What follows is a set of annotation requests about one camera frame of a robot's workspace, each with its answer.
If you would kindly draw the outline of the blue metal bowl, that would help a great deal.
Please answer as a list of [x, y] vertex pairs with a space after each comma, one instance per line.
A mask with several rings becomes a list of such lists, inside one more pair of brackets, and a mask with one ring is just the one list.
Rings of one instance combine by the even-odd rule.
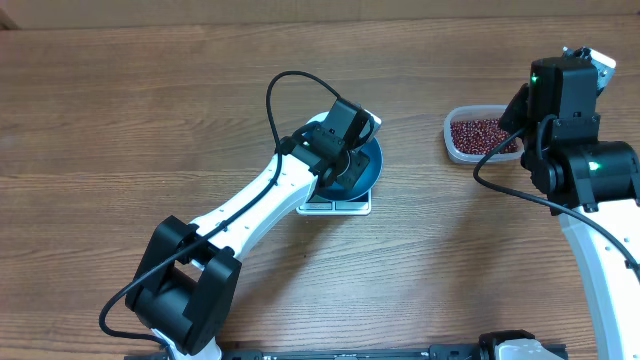
[[352, 201], [364, 196], [378, 181], [384, 161], [383, 151], [376, 135], [382, 125], [382, 121], [369, 110], [367, 110], [367, 113], [373, 119], [374, 131], [367, 143], [360, 147], [359, 150], [368, 156], [369, 164], [352, 189], [347, 190], [338, 183], [334, 183], [328, 188], [318, 188], [315, 191], [316, 196], [328, 201]]

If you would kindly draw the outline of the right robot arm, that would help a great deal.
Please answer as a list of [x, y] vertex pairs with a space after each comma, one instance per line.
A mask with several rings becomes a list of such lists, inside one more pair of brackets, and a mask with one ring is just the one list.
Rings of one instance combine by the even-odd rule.
[[615, 63], [593, 55], [550, 57], [507, 106], [500, 126], [522, 140], [522, 166], [557, 216], [580, 270], [597, 354], [639, 356], [639, 157], [598, 138], [599, 95]]

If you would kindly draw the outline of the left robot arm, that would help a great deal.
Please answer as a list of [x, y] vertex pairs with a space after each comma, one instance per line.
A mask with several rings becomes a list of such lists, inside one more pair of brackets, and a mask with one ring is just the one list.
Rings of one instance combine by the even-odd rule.
[[218, 359], [215, 343], [231, 307], [242, 262], [288, 213], [313, 197], [348, 202], [365, 196], [383, 164], [377, 140], [349, 151], [337, 184], [321, 188], [310, 136], [283, 145], [267, 167], [226, 203], [189, 223], [170, 216], [152, 233], [126, 306], [151, 329], [170, 359]]

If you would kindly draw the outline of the white digital kitchen scale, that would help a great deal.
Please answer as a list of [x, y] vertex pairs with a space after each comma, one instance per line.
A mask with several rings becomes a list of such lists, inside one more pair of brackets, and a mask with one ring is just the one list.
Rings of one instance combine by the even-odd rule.
[[358, 198], [341, 201], [330, 201], [314, 195], [296, 208], [296, 212], [303, 216], [366, 216], [371, 210], [371, 190]]

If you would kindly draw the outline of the red beans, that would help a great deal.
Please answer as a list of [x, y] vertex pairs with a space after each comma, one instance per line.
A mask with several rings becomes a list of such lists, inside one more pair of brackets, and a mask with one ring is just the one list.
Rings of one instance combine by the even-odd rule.
[[454, 147], [469, 155], [486, 155], [510, 136], [497, 118], [455, 121], [450, 129]]

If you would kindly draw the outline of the clear plastic container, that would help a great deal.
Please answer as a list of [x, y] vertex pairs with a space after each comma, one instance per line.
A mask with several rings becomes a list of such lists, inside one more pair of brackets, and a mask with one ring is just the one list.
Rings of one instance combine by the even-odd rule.
[[471, 105], [452, 110], [445, 118], [443, 136], [449, 159], [476, 164], [510, 134], [499, 127], [506, 105]]

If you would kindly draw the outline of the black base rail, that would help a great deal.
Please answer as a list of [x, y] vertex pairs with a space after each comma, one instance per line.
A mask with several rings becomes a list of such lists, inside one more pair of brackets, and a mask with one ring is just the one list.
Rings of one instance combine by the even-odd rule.
[[215, 343], [197, 355], [184, 355], [171, 346], [150, 355], [128, 355], [125, 359], [222, 359], [222, 360], [481, 360], [557, 359], [568, 360], [563, 344], [543, 345], [524, 330], [482, 334], [474, 344], [433, 344], [423, 349], [325, 350], [263, 352], [222, 351]]

